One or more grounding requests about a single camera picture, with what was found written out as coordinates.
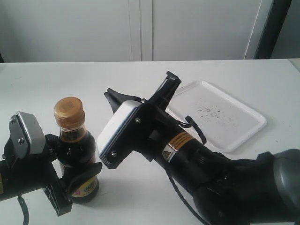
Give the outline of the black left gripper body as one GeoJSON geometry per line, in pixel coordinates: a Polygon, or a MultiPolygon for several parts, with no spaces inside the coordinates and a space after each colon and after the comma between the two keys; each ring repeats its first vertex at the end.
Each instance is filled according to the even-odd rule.
{"type": "Polygon", "coordinates": [[[54,209],[72,208],[65,184],[52,165],[52,156],[19,159],[13,151],[4,150],[3,157],[0,162],[1,201],[42,189],[54,209]]]}

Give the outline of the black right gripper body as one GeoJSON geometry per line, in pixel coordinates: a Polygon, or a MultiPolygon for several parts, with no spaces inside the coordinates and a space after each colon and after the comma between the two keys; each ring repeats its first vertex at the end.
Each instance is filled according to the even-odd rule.
{"type": "Polygon", "coordinates": [[[153,130],[140,152],[164,168],[175,190],[178,190],[175,184],[179,183],[191,195],[200,195],[204,193],[204,145],[185,131],[190,127],[198,129],[190,117],[183,123],[165,111],[181,83],[172,72],[166,74],[147,102],[154,108],[153,130]]]}

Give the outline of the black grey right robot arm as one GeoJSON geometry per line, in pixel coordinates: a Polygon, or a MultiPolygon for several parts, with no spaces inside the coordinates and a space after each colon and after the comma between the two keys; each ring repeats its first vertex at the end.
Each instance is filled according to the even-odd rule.
{"type": "Polygon", "coordinates": [[[230,159],[206,147],[202,130],[187,116],[166,112],[180,78],[172,72],[149,98],[107,89],[113,116],[97,139],[109,169],[133,151],[157,162],[175,191],[193,198],[191,213],[205,225],[300,222],[300,151],[264,152],[256,159],[230,159]]]}

